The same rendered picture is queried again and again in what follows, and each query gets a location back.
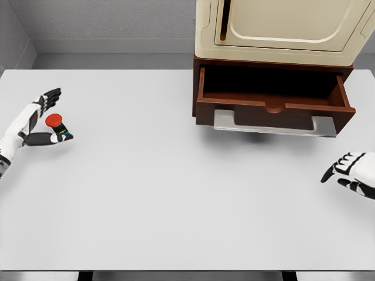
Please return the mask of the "cream and brown cabinet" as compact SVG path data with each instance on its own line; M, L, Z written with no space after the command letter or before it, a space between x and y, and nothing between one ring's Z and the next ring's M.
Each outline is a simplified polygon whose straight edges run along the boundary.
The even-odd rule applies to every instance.
M206 65L332 72L344 83L374 30L375 0L196 0L193 106Z

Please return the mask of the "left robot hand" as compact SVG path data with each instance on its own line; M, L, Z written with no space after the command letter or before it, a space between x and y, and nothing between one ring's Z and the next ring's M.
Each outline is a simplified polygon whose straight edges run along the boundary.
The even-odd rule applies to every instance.
M28 104L23 111L12 121L5 131L5 136L10 137L12 141L18 141L21 147L27 146L46 146L54 145L60 142L68 141L74 136L68 132L32 133L38 120L51 107L55 106L62 94L60 88L50 90L42 94L39 98Z

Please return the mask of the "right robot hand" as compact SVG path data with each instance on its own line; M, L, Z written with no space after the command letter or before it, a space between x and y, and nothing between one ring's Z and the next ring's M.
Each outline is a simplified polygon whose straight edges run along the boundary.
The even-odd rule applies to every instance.
M351 177L337 182L355 193L375 200L375 152L349 152L334 162L323 174L321 183L334 174Z

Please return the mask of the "red button switch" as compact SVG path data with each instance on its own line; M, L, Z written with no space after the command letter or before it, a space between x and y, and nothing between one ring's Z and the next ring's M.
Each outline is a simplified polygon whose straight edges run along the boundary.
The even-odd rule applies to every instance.
M58 135L69 135L70 132L62 122L62 116L60 114L50 114L45 119L45 124L52 128L53 131Z

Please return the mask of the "brown wooden drawer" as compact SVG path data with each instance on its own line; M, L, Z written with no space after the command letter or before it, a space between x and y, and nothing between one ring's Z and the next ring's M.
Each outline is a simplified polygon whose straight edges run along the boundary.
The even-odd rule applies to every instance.
M212 126L219 109L234 111L240 125L259 117L328 116L339 133L356 113L342 76L324 71L206 65L195 72L194 94L198 125Z

